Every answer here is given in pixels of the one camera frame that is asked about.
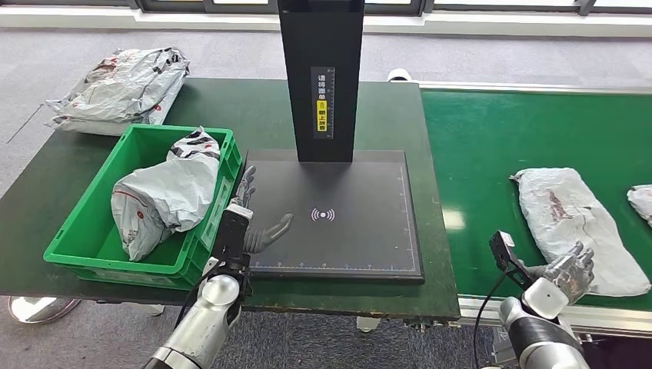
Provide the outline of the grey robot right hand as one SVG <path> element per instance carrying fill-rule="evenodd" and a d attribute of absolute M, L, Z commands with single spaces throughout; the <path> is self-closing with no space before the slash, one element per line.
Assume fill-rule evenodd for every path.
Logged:
<path fill-rule="evenodd" d="M 578 302 L 590 290 L 594 280 L 594 251 L 581 241 L 565 254 L 545 265 L 525 267 L 534 280 L 545 278 L 559 288 L 568 298 L 568 304 Z"/>

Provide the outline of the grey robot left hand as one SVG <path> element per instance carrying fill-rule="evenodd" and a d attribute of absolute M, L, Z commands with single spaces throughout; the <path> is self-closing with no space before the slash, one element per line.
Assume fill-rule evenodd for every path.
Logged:
<path fill-rule="evenodd" d="M 247 167 L 241 177 L 235 196 L 230 200 L 228 208 L 235 210 L 238 214 L 245 216 L 248 220 L 253 218 L 254 212 L 248 207 L 251 196 L 255 192 L 254 174 L 256 167 L 254 165 Z M 277 224 L 270 228 L 251 228 L 244 233 L 244 243 L 242 250 L 246 254 L 259 254 L 275 243 L 291 228 L 294 215 L 285 214 Z"/>

